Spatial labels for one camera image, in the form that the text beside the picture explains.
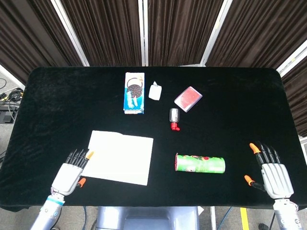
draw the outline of robotic arm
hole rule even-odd
[[[50,230],[60,215],[65,203],[64,197],[70,195],[74,189],[83,187],[85,178],[79,181],[81,173],[94,152],[86,155],[88,149],[76,149],[72,151],[66,162],[62,164],[51,186],[51,195],[44,205],[31,227],[31,230]]]
[[[281,230],[303,230],[297,214],[298,205],[289,199],[294,193],[289,174],[286,167],[281,164],[278,153],[272,147],[261,143],[258,143],[259,148],[253,143],[249,146],[261,167],[264,185],[245,175],[248,185],[267,192],[275,200],[273,209]]]

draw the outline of orange fingertip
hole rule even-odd
[[[91,152],[90,154],[88,154],[88,156],[86,157],[87,159],[90,159],[92,157],[92,155],[94,154],[94,152]]]
[[[254,154],[261,152],[253,143],[250,143],[249,146],[253,150]]]
[[[251,177],[248,176],[248,175],[245,175],[245,176],[244,176],[244,179],[246,180],[246,182],[248,183],[249,186],[251,186],[251,183],[252,183],[252,182],[255,182],[255,181],[253,181],[253,180],[251,179]]]
[[[84,185],[85,182],[86,182],[86,178],[82,178],[82,179],[78,182],[78,184],[80,185],[80,188],[83,187],[83,185]]]

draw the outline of green snack can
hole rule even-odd
[[[202,157],[176,154],[175,171],[196,173],[224,173],[225,161],[222,157]]]

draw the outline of black curtain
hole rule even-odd
[[[278,68],[307,39],[307,1],[234,0],[208,67]]]
[[[0,1],[0,64],[26,83],[40,66],[82,66],[49,0]]]
[[[63,0],[91,66],[141,66],[137,0]]]
[[[283,78],[297,133],[307,136],[307,57]]]
[[[148,0],[149,65],[199,64],[222,0]]]

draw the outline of black tablecloth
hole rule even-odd
[[[126,72],[145,73],[145,113],[123,112]],[[160,101],[150,85],[163,87]],[[203,97],[171,131],[169,109],[188,86]],[[0,172],[0,206],[42,205],[68,153],[92,130],[154,139],[148,185],[87,178],[65,198],[76,206],[241,206],[271,208],[249,187],[262,182],[249,148],[274,146],[292,180],[291,200],[307,205],[307,167],[279,74],[272,69],[122,67],[38,68],[29,78]],[[224,174],[175,172],[175,154],[223,157]]]

